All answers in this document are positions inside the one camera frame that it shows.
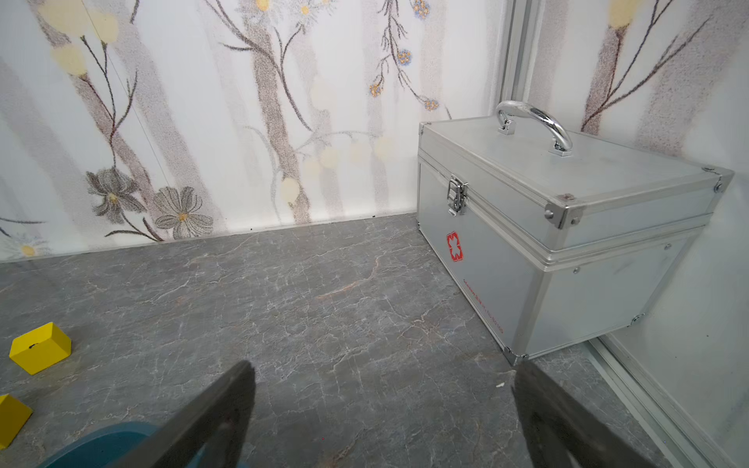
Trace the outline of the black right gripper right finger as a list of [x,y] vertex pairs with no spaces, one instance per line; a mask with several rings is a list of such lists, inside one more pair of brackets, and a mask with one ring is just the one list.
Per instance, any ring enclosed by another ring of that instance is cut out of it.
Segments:
[[653,466],[534,363],[516,367],[512,393],[533,466]]

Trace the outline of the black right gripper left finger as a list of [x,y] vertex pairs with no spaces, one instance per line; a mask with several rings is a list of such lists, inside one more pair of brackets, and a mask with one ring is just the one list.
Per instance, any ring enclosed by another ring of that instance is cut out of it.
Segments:
[[256,371],[240,361],[116,467],[237,467],[255,405]]

